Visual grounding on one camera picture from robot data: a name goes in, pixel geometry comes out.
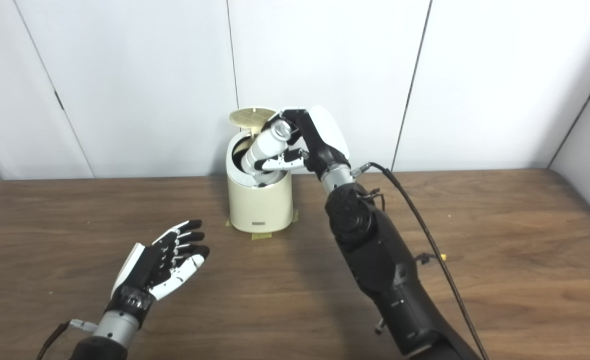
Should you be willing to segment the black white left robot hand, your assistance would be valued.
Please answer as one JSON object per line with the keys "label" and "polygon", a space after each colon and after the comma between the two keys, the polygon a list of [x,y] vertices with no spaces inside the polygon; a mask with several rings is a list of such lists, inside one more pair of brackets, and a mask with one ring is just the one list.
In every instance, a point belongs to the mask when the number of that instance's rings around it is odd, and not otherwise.
{"label": "black white left robot hand", "polygon": [[190,219],[166,230],[151,244],[136,243],[128,255],[105,312],[123,313],[141,328],[153,303],[184,285],[210,255],[199,242],[201,219]]}

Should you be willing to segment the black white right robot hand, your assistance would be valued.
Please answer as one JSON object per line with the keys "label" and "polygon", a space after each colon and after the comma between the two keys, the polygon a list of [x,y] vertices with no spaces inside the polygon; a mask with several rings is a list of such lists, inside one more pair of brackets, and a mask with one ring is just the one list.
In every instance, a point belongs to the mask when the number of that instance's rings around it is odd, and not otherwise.
{"label": "black white right robot hand", "polygon": [[349,149],[337,121],[322,105],[285,108],[267,119],[241,164],[254,177],[305,168],[320,180],[333,166],[350,166]]}

